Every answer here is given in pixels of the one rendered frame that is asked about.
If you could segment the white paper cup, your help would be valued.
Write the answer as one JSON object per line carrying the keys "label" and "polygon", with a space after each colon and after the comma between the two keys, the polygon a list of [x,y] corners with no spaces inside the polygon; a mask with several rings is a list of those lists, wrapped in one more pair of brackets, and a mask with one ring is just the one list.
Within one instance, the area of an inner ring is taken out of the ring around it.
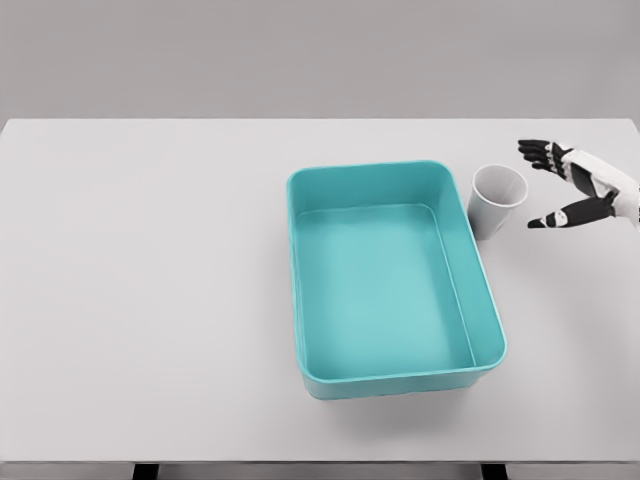
{"label": "white paper cup", "polygon": [[516,170],[485,165],[473,175],[467,215],[476,240],[491,238],[528,196],[528,184]]}

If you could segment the teal plastic basket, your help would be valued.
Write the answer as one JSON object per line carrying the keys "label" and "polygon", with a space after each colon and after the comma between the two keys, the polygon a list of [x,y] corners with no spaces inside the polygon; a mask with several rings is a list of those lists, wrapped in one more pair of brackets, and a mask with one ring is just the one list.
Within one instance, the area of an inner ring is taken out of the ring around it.
{"label": "teal plastic basket", "polygon": [[455,177],[433,160],[304,168],[286,184],[309,394],[467,388],[508,351]]}

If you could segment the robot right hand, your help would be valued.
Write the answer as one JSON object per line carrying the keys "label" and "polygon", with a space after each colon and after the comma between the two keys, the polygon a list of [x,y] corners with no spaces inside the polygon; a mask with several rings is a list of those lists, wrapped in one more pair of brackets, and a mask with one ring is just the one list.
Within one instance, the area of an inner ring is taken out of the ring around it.
{"label": "robot right hand", "polygon": [[583,150],[541,139],[520,139],[518,150],[535,170],[573,185],[585,198],[528,222],[530,229],[566,229],[624,218],[640,233],[640,182]]}

